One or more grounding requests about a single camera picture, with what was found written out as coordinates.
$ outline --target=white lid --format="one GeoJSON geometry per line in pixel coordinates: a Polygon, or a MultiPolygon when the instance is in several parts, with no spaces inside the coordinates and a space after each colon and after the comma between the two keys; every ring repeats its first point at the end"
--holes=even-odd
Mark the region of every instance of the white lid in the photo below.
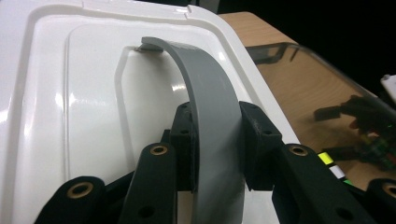
{"type": "MultiPolygon", "coordinates": [[[[189,101],[184,81],[167,53],[131,50],[142,36],[211,54],[238,99],[259,105],[285,143],[298,143],[237,35],[202,8],[4,0],[0,22],[0,223],[34,222],[71,178],[109,183],[131,172],[140,150],[171,127],[189,101]]],[[[277,222],[270,196],[247,192],[244,223],[277,222]]],[[[190,200],[179,193],[179,223],[190,221],[190,200]]]]}

